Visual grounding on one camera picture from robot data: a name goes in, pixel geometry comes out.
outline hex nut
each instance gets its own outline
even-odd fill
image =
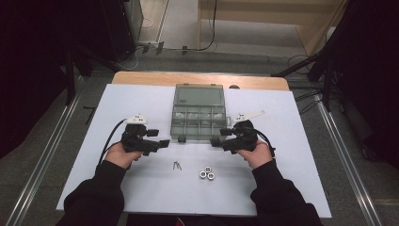
[[[207,173],[212,172],[212,168],[211,167],[205,167],[205,172],[207,172]]]
[[[201,171],[201,172],[199,173],[199,177],[200,177],[201,179],[205,179],[206,176],[207,176],[206,171]]]
[[[211,181],[214,180],[215,179],[215,174],[212,173],[212,172],[208,173],[208,179],[211,180]]]

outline white table surface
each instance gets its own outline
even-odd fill
[[[106,87],[57,210],[63,210],[65,197],[82,181],[92,178],[104,144],[119,121],[142,114],[149,122],[147,129],[160,130],[158,137],[147,139],[170,138],[174,91],[174,87]],[[321,218],[331,218],[292,92],[243,89],[224,92],[228,117],[265,110],[265,114],[251,121],[276,148],[281,174],[294,182]],[[110,143],[120,140],[124,127],[120,126]],[[173,169],[175,161],[183,170]],[[213,181],[199,177],[206,166],[213,169]],[[255,187],[251,168],[240,155],[213,148],[207,141],[181,144],[176,140],[171,140],[168,148],[134,162],[121,185],[125,212],[218,216],[256,216],[255,205],[249,198]]]

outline wooden table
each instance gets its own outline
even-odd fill
[[[197,48],[200,49],[201,20],[213,19],[215,0],[198,1]],[[306,53],[311,56],[324,43],[328,30],[341,20],[346,2],[347,0],[217,0],[216,19],[294,24]]]
[[[112,84],[135,84],[155,86],[176,86],[176,84],[218,84],[223,88],[231,85],[240,89],[289,90],[287,80],[279,77],[240,76],[222,73],[116,73]]]

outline clear plastic organizer box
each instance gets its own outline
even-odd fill
[[[180,142],[221,137],[227,127],[221,85],[178,84],[173,102],[170,134]]]

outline black sleeve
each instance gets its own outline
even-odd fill
[[[125,173],[126,169],[104,160],[92,179],[67,196],[65,215],[57,225],[117,225],[124,207],[120,183]]]
[[[260,225],[322,225],[314,206],[305,203],[294,183],[282,177],[276,160],[252,174],[257,188],[250,197],[256,204]]]

